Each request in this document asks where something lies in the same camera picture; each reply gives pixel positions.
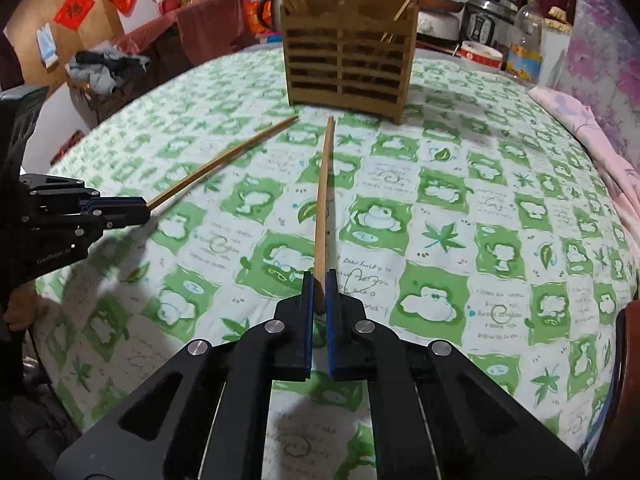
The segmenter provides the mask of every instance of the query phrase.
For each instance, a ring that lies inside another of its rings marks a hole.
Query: pressure cooker
[[[460,41],[482,43],[506,55],[517,13],[515,0],[468,0],[462,14]]]

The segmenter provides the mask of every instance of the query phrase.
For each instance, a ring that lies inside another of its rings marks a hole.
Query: table
[[[127,54],[142,54],[174,25],[192,66],[256,44],[246,27],[245,0],[200,0],[172,10],[124,35],[116,46]]]
[[[507,78],[415,59],[401,126],[287,103],[281,50],[223,57],[112,117],[52,169],[151,199],[216,153],[301,120],[209,175],[147,225],[38,281],[56,392],[89,428],[185,343],[237,340],[313,266],[326,118],[335,114],[329,265],[367,315],[444,338],[578,450],[609,388],[614,320],[636,269],[589,157]],[[362,383],[275,382],[265,478],[373,478]]]

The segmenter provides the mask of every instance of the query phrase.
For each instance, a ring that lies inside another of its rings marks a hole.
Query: pressure cooker lid
[[[518,13],[518,6],[514,0],[469,0],[471,5],[480,7],[492,14],[513,23]]]

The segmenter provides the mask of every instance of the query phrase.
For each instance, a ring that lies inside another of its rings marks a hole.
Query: hand
[[[9,307],[4,313],[4,321],[12,332],[20,332],[47,312],[46,301],[40,297],[35,282],[25,283],[16,288],[9,298]]]

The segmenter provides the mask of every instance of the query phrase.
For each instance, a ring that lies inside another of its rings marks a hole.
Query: bottle label
[[[530,83],[537,83],[542,67],[542,56],[520,45],[511,45],[506,71]]]

